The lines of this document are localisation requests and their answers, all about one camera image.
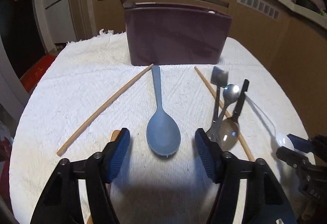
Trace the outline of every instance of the kitchen cabinet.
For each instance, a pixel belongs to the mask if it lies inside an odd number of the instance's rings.
[[[53,43],[76,42],[68,0],[50,6],[45,17]]]
[[[227,7],[219,6],[216,4],[208,3],[205,1],[200,0],[152,0],[152,2],[165,2],[165,3],[178,3],[178,4],[189,4],[189,5],[196,5],[201,7],[207,7],[213,10],[217,10],[221,13],[227,14]]]
[[[292,17],[270,73],[283,88],[309,135],[327,135],[327,35]]]
[[[151,2],[152,0],[131,0],[134,2]],[[124,8],[120,0],[103,0],[96,2],[94,17],[98,31],[113,30],[114,33],[121,33],[125,29]]]
[[[277,48],[281,30],[289,20],[287,13],[276,9],[279,11],[277,20],[230,0],[227,12],[233,18],[228,36],[244,45],[266,68]]]

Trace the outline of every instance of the chopstick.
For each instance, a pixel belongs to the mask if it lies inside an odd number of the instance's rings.
[[[101,105],[99,109],[96,110],[77,130],[76,132],[63,144],[63,146],[57,151],[57,155],[61,156],[66,150],[73,144],[73,142],[84,132],[84,130],[97,118],[109,105],[111,105],[120,95],[122,95],[127,89],[129,89],[136,81],[138,81],[141,76],[143,76],[147,71],[151,69],[153,64],[148,66],[146,69],[137,74],[133,79],[127,82],[120,90],[118,90],[114,95],[112,95],[109,100]]]
[[[202,81],[204,82],[204,84],[206,85],[206,87],[209,89],[211,95],[215,98],[216,97],[216,92],[213,89],[213,87],[210,85],[210,83],[207,81],[207,79],[204,77],[204,75],[200,72],[200,70],[196,66],[194,66],[194,69],[198,73],[198,75],[200,76],[200,78],[202,79]],[[223,102],[221,100],[219,100],[219,107],[220,108],[224,108],[224,104],[223,104]],[[231,117],[231,114],[229,113],[228,110],[225,112],[225,116],[227,118]],[[243,147],[243,149],[244,149],[244,151],[245,151],[245,153],[246,153],[247,158],[249,159],[249,161],[253,161],[254,162],[255,159],[254,159],[254,157],[252,155],[252,152],[249,149],[249,146],[247,145],[247,143],[246,143],[243,135],[241,134],[241,132],[239,132],[239,134],[238,134],[237,137],[238,137],[238,140],[240,141],[240,143],[241,143],[241,145],[242,145],[242,147]]]

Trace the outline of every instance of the purple storage box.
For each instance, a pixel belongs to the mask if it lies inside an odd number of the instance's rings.
[[[185,4],[121,1],[133,66],[217,64],[230,16]]]

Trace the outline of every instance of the vent grille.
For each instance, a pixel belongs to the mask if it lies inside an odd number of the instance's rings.
[[[237,2],[244,6],[255,9],[256,11],[259,11],[262,14],[271,17],[272,19],[278,20],[279,18],[279,10],[275,9],[262,0],[237,0]]]

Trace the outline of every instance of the white tablecloth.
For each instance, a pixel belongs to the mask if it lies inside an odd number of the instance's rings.
[[[227,38],[218,63],[229,82],[249,79],[248,95],[276,124],[277,133],[307,134],[290,100],[269,72],[239,42]],[[210,79],[212,65],[199,65]],[[10,161],[10,196],[14,215],[30,222],[39,196],[61,159],[56,151],[120,87],[144,67],[131,66],[126,34],[101,35],[70,43],[34,90],[20,119]],[[146,127],[156,110],[151,72],[107,108],[69,147],[70,161],[101,151],[115,129],[130,130],[131,144],[113,181],[112,204],[124,223],[205,223],[218,186],[205,174],[194,144],[197,128],[211,124],[214,98],[193,65],[161,66],[164,110],[176,121],[181,144],[172,159],[158,159],[149,149]],[[294,170],[274,158],[274,129],[262,124],[246,102],[241,132],[255,158],[264,158],[281,181],[295,209],[301,206]],[[231,152],[247,159],[239,143]],[[241,223],[246,193],[242,180],[234,223]],[[84,219],[89,216],[85,182],[80,180]]]

